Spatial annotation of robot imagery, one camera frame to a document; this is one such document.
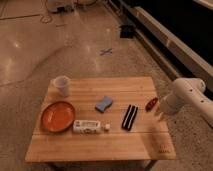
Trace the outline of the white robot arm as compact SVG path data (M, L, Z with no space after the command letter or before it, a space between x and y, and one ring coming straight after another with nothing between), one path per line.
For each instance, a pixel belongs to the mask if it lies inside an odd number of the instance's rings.
M177 78L171 92L159 103L159 110L167 115L177 114L185 104L197 108L205 121L213 128L213 101L204 95L205 82L200 78Z

